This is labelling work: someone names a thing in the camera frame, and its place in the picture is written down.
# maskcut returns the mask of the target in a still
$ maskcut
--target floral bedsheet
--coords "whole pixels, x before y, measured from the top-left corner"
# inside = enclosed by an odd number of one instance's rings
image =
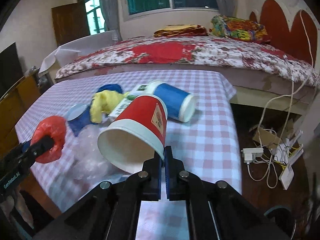
[[[318,71],[270,45],[230,38],[137,37],[121,41],[60,68],[56,79],[90,69],[119,64],[191,64],[261,70],[294,82],[303,82],[312,71],[309,86],[320,82]]]

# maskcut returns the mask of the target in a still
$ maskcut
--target white package with green print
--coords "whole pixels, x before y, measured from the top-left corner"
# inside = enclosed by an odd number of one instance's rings
[[[139,95],[142,95],[145,93],[147,85],[137,85],[134,87],[134,89],[131,90],[131,92],[121,100],[121,102],[116,106],[115,109],[108,115],[108,118],[111,122],[113,122],[119,114],[122,113],[124,109],[127,108],[127,106]]]

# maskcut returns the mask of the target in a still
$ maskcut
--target headboard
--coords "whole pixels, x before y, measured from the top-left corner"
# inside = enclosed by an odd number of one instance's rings
[[[317,28],[306,11],[302,10],[301,14],[309,36],[313,61],[315,62],[318,38]],[[254,12],[251,12],[249,18],[257,22]],[[271,36],[271,46],[311,64],[308,40],[303,29],[299,11],[294,17],[290,31],[280,5],[275,0],[266,0],[262,6],[259,22],[265,25],[268,34]]]

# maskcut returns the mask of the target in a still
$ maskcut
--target paper cup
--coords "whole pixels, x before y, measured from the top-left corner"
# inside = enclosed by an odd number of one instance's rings
[[[90,108],[85,104],[72,106],[64,117],[76,137],[86,125],[91,124]]]
[[[101,154],[129,173],[141,171],[143,162],[156,151],[164,160],[167,108],[155,95],[144,94],[132,103],[98,136]]]
[[[162,99],[168,109],[168,117],[188,122],[196,110],[195,97],[179,88],[161,81],[153,81],[146,88],[146,93]]]

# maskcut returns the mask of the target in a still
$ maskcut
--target red paper cup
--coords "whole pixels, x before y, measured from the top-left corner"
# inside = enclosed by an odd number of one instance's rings
[[[151,94],[140,95],[98,136],[101,154],[123,171],[141,171],[156,151],[164,160],[167,108]]]

